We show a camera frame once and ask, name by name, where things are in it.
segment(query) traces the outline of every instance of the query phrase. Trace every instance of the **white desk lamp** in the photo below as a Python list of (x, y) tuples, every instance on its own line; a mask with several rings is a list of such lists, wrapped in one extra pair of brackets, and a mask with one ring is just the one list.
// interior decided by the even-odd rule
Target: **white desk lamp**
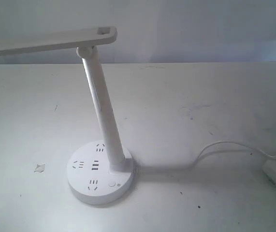
[(0, 43), (0, 56), (77, 47), (103, 134), (103, 140), (79, 148), (67, 164), (67, 178), (74, 195), (88, 204), (105, 204), (120, 198), (133, 179), (133, 160), (120, 142), (96, 48), (113, 43), (116, 37), (115, 27), (102, 27)]

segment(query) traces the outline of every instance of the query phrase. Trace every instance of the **lamp base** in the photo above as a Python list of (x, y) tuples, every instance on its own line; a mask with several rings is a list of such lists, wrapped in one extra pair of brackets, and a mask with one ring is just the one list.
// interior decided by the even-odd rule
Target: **lamp base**
[(121, 168), (111, 169), (103, 140), (88, 143), (71, 156), (67, 178), (73, 194), (87, 204), (106, 204), (120, 198), (133, 180), (133, 159), (123, 147)]

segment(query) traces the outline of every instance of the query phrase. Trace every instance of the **white table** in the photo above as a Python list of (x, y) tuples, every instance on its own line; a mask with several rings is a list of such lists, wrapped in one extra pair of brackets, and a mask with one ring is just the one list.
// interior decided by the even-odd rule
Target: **white table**
[(259, 154), (218, 145), (184, 169), (217, 140), (276, 153), (276, 62), (103, 69), (139, 172), (123, 198), (94, 207), (66, 180), (72, 153), (101, 138), (83, 66), (0, 65), (0, 232), (276, 231)]

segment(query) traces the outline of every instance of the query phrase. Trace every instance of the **white wall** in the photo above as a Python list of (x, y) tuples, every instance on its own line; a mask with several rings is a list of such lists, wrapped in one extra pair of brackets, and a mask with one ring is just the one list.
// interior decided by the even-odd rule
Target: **white wall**
[[(276, 60), (276, 0), (0, 0), (0, 38), (114, 25), (102, 62)], [(78, 63), (74, 49), (0, 63)]]

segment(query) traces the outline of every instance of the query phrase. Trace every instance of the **white cable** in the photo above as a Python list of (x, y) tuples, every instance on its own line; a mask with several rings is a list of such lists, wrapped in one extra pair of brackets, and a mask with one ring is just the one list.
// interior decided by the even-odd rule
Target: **white cable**
[(213, 145), (216, 145), (216, 144), (237, 144), (237, 145), (240, 145), (240, 146), (244, 146), (244, 147), (247, 147), (253, 151), (256, 151), (262, 155), (264, 155), (267, 159), (269, 160), (276, 160), (276, 156), (270, 156), (269, 154), (265, 153), (264, 151), (260, 150), (259, 148), (256, 148), (256, 147), (253, 147), (251, 145), (247, 145), (247, 144), (244, 144), (244, 143), (240, 143), (240, 142), (236, 142), (236, 141), (218, 141), (218, 142), (214, 142), (214, 143), (211, 143), (211, 144), (208, 144), (206, 145), (202, 150), (201, 152), (199, 153), (199, 155), (197, 156), (196, 160), (199, 159), (199, 157), (202, 155), (202, 153), (209, 147), (213, 146)]

